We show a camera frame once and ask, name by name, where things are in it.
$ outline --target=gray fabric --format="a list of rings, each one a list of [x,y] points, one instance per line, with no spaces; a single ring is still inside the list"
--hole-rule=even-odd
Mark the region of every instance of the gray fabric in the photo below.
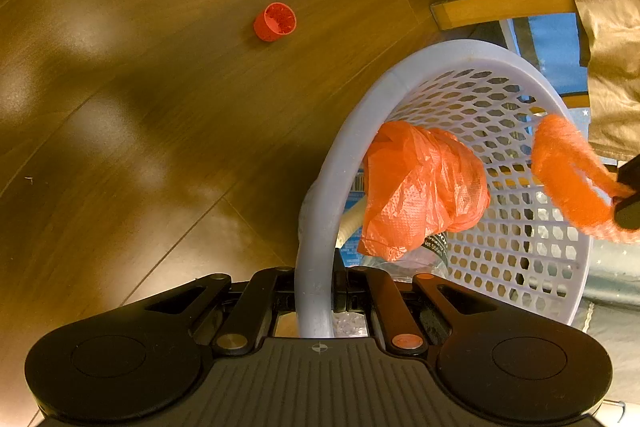
[[[590,302],[583,299],[573,326],[583,329]],[[609,353],[613,382],[607,398],[640,403],[640,311],[594,304],[587,333]]]

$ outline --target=brown fabric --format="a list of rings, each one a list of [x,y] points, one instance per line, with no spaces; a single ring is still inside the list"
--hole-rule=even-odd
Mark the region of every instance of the brown fabric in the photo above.
[[[640,0],[575,5],[591,55],[589,143],[600,156],[630,160],[640,153]]]

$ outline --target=white plastic basket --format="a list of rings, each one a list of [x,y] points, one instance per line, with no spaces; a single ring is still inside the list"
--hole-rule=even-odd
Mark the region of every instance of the white plastic basket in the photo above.
[[[530,172],[532,133],[545,114],[569,118],[528,62],[480,41],[449,41],[406,58],[354,108],[301,210],[296,309],[301,334],[330,337],[331,266],[351,181],[384,121],[456,134],[482,159],[491,205],[449,235],[449,278],[570,323],[584,289],[591,239],[565,222]]]

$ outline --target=orange fabric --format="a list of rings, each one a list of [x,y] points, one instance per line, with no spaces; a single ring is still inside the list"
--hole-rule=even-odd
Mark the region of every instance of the orange fabric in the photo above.
[[[554,114],[542,119],[534,136],[531,171],[564,218],[581,232],[614,243],[640,242],[640,230],[620,228],[613,220],[613,206],[587,178],[611,198],[627,198],[635,191],[609,177],[573,123]]]
[[[452,134],[404,121],[380,127],[364,157],[358,251],[396,261],[424,238],[473,227],[489,206],[482,162]]]

